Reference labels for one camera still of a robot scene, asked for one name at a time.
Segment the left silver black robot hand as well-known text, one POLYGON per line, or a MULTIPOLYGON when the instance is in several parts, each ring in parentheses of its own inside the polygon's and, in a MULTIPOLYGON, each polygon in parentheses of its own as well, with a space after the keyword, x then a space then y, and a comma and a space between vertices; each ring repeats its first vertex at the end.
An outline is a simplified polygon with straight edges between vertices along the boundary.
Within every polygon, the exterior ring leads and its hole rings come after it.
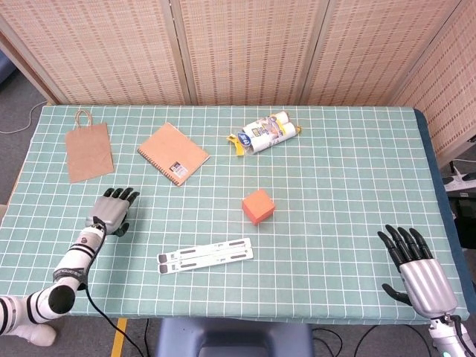
POLYGON ((126 222, 128 210, 139 195, 132 187, 108 188, 89 211, 86 226, 93 225, 96 216, 105 224, 108 235, 123 236, 129 229, 129 223, 126 222))

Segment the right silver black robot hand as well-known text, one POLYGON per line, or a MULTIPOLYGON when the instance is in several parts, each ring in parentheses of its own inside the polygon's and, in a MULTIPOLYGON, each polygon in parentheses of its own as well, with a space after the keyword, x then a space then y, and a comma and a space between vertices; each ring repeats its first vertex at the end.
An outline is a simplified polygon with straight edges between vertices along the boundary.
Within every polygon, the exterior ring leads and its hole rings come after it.
POLYGON ((457 298, 442 266, 419 231, 386 225, 377 234, 402 278, 404 292, 384 283, 384 291, 396 301, 412 307, 424 318, 438 319, 451 315, 457 298))

